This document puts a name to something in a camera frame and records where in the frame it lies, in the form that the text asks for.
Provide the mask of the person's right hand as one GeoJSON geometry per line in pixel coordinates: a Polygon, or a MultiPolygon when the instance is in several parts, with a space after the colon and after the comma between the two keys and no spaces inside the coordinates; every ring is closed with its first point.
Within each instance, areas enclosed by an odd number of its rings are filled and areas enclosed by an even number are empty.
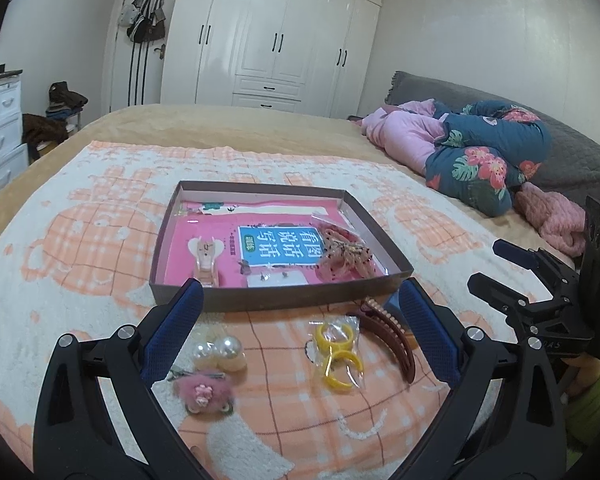
{"type": "Polygon", "coordinates": [[[577,370],[576,377],[566,388],[570,398],[582,396],[589,391],[600,394],[600,359],[581,354],[574,359],[564,359],[564,362],[577,370]]]}

